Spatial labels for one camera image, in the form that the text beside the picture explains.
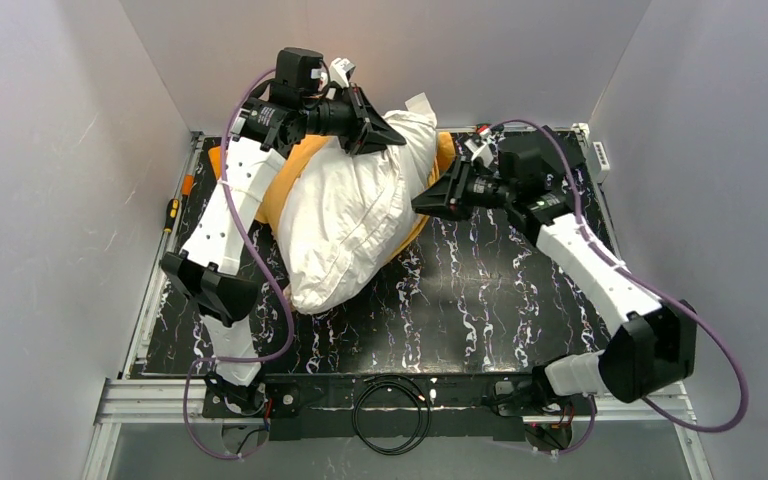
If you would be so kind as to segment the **white pillow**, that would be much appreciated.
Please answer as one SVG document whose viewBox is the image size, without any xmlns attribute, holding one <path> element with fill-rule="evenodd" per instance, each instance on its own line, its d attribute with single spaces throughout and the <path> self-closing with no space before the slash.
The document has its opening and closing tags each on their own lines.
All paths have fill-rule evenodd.
<svg viewBox="0 0 768 480">
<path fill-rule="evenodd" d="M 420 219 L 411 201 L 428 187 L 436 113 L 420 93 L 385 119 L 404 136 L 404 146 L 350 156 L 326 138 L 287 196 L 273 236 L 289 301 L 301 314 L 323 313 L 355 297 Z"/>
</svg>

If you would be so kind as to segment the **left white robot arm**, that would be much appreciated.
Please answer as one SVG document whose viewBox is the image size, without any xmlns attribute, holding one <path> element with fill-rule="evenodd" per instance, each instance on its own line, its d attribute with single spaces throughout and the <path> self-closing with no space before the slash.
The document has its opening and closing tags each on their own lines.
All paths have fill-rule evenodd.
<svg viewBox="0 0 768 480">
<path fill-rule="evenodd" d="M 266 283 L 281 291 L 247 228 L 293 147 L 308 134 L 335 137 L 350 155 L 406 142 L 352 82 L 354 70 L 347 58 L 326 62 L 313 50 L 280 50 L 274 68 L 257 77 L 231 110 L 221 136 L 219 178 L 197 226 L 179 252 L 160 260 L 173 287 L 196 303 L 212 342 L 212 356 L 194 363 L 210 365 L 231 385 L 250 386 L 261 365 L 293 343 L 287 338 L 277 352 L 258 355 L 249 315 L 262 285 L 238 274 L 247 251 Z"/>
</svg>

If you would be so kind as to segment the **orange printed pillowcase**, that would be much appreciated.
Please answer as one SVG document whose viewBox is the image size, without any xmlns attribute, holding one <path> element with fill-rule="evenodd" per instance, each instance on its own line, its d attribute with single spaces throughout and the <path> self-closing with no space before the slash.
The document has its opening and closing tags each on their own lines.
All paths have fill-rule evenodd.
<svg viewBox="0 0 768 480">
<path fill-rule="evenodd" d="M 285 162 L 281 171 L 277 174 L 276 178 L 268 188 L 263 203 L 258 208 L 253 221 L 269 225 L 273 230 L 273 233 L 277 231 L 278 221 L 280 220 L 290 190 L 313 155 L 316 154 L 326 142 L 327 140 L 325 136 L 307 135 L 300 146 L 297 146 L 292 150 L 289 159 Z M 444 173 L 455 160 L 456 144 L 449 132 L 443 132 L 437 135 L 436 148 L 434 165 L 429 174 L 427 186 L 430 186 L 432 181 L 439 180 L 441 174 Z M 220 176 L 220 147 L 216 146 L 209 149 L 208 156 L 214 176 L 218 180 Z M 388 260 L 385 261 L 385 264 L 398 256 L 419 236 L 427 221 L 427 216 L 420 215 L 420 219 L 415 222 L 408 236 L 404 238 L 403 242 L 398 247 L 392 249 L 390 252 L 391 255 Z"/>
</svg>

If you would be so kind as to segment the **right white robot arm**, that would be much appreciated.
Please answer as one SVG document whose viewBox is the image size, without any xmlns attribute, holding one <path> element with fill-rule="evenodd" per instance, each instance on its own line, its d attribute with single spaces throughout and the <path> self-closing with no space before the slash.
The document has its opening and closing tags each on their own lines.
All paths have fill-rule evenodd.
<svg viewBox="0 0 768 480">
<path fill-rule="evenodd" d="M 449 221 L 467 220 L 477 207 L 504 211 L 571 278 L 610 334 L 601 351 L 535 367 L 530 383 L 515 391 L 543 404 L 578 394 L 631 403 L 692 374 L 695 322 L 684 304 L 670 306 L 621 274 L 619 260 L 584 221 L 575 183 L 561 185 L 574 164 L 559 137 L 548 130 L 503 139 L 495 170 L 485 147 L 470 142 L 468 150 L 413 199 L 413 210 Z"/>
</svg>

